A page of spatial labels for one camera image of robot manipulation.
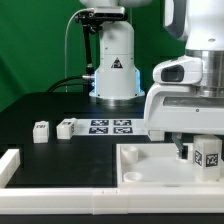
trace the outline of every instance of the table surface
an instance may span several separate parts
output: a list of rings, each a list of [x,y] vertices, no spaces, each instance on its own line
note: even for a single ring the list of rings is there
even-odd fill
[[[143,104],[106,107],[81,93],[27,94],[0,113],[0,157],[19,148],[22,164],[8,188],[117,187],[115,146],[149,143],[147,136],[74,136],[59,141],[56,126],[65,118],[142,119]],[[49,121],[46,144],[34,144],[36,121]],[[0,223],[224,223],[223,214],[129,214],[0,216]]]

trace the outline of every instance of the white box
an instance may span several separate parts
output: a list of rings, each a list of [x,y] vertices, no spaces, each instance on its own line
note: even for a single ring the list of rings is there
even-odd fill
[[[213,135],[194,137],[194,172],[202,181],[219,181],[222,140]]]
[[[71,139],[75,132],[75,126],[77,124],[76,118],[64,119],[57,126],[57,138],[58,139]]]
[[[34,143],[47,143],[49,138],[49,122],[36,122],[33,129]]]

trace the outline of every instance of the green backdrop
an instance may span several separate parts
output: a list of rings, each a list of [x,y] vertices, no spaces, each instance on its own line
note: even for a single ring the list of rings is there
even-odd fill
[[[184,43],[172,39],[163,29],[163,5],[164,0],[154,0],[147,7],[132,9],[131,13],[135,65],[143,74],[146,90],[153,83],[152,69],[156,64],[184,54]],[[81,8],[78,0],[0,0],[0,111],[22,95],[46,91],[64,78],[65,30],[69,18]],[[97,36],[91,37],[91,43],[96,67]],[[73,23],[68,75],[84,71],[82,27]]]

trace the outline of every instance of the cable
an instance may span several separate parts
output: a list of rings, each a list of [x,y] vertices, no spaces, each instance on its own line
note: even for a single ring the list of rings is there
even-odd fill
[[[89,11],[93,11],[94,8],[87,8],[87,9],[81,9],[79,11],[77,11],[76,13],[74,13],[72,15],[72,17],[70,18],[67,28],[66,28],[66,32],[65,32],[65,46],[64,46],[64,54],[65,54],[65,78],[67,78],[67,73],[68,73],[68,33],[69,33],[69,28],[70,25],[72,23],[72,21],[74,20],[74,18],[81,12],[89,12]]]
[[[85,83],[83,83],[83,84],[81,84],[81,83],[80,84],[78,84],[78,83],[60,84],[60,85],[57,85],[54,88],[52,88],[49,92],[52,93],[52,92],[54,92],[54,90],[64,87],[64,86],[67,87],[67,86],[84,86],[84,85],[85,85]]]
[[[75,79],[82,79],[82,76],[71,76],[71,77],[62,79],[62,80],[54,83],[50,88],[48,88],[48,90],[46,92],[51,92],[52,89],[54,89],[55,87],[57,87],[61,83],[68,82],[68,81],[75,80]]]

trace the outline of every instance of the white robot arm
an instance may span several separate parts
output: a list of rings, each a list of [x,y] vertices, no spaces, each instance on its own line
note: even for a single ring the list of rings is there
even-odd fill
[[[123,6],[140,7],[147,5],[152,0],[80,0],[86,7],[95,8],[98,6]]]
[[[186,53],[153,71],[144,113],[151,133],[224,135],[223,23],[223,0],[166,0],[165,28],[187,41]]]
[[[96,21],[102,20],[99,29],[100,66],[95,71],[94,90],[90,92],[93,102],[115,106],[144,99],[140,72],[134,65],[134,30],[128,22],[118,20],[124,15],[123,7],[140,7],[151,1],[80,0],[86,7],[94,8]]]

